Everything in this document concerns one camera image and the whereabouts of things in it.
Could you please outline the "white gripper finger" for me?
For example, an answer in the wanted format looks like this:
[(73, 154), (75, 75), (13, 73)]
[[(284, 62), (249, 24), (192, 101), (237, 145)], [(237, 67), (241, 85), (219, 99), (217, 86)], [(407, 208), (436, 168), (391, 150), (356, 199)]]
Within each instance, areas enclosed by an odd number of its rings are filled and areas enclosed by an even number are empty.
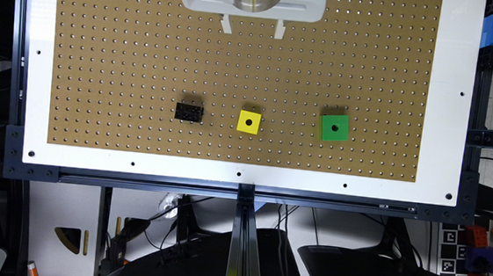
[(232, 25), (231, 25), (229, 15), (222, 15), (221, 16), (221, 29), (222, 29), (222, 31), (226, 34), (231, 34), (233, 32), (231, 26)]
[(276, 27), (275, 27), (274, 39), (282, 40), (284, 38), (285, 31), (286, 31), (285, 27), (286, 26), (284, 24), (284, 21), (278, 19)]

